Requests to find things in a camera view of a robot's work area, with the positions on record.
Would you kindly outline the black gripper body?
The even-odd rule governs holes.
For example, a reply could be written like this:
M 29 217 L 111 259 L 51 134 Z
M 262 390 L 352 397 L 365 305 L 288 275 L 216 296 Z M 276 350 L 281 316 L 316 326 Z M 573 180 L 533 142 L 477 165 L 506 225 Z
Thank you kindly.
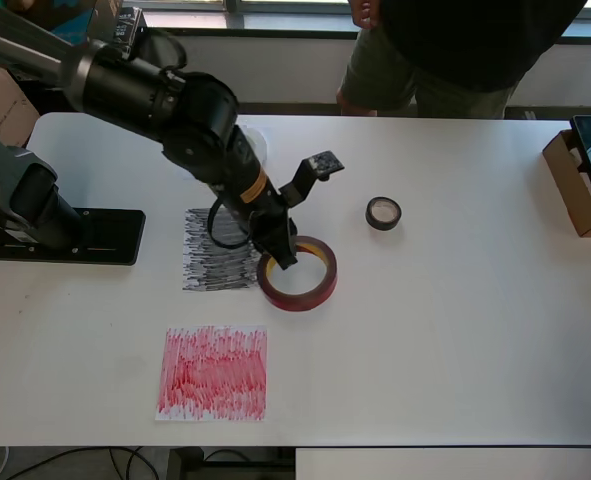
M 248 227 L 252 241 L 266 238 L 292 240 L 298 233 L 288 207 L 281 202 L 252 203 Z

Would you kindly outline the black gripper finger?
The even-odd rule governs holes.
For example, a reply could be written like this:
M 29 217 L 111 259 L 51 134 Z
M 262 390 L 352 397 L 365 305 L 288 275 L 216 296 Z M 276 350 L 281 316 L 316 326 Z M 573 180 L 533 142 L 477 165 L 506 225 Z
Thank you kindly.
M 273 258 L 282 270 L 287 270 L 297 263 L 296 236 L 287 234 L 277 241 L 272 252 Z
M 261 254 L 272 254 L 273 232 L 271 230 L 254 230 L 251 233 L 251 241 Z

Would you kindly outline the person's right hand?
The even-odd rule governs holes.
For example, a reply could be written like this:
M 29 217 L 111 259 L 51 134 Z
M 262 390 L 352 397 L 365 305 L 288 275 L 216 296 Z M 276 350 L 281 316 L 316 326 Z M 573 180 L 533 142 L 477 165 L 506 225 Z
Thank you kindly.
M 361 29 L 372 29 L 379 24 L 380 0 L 349 0 L 353 23 Z

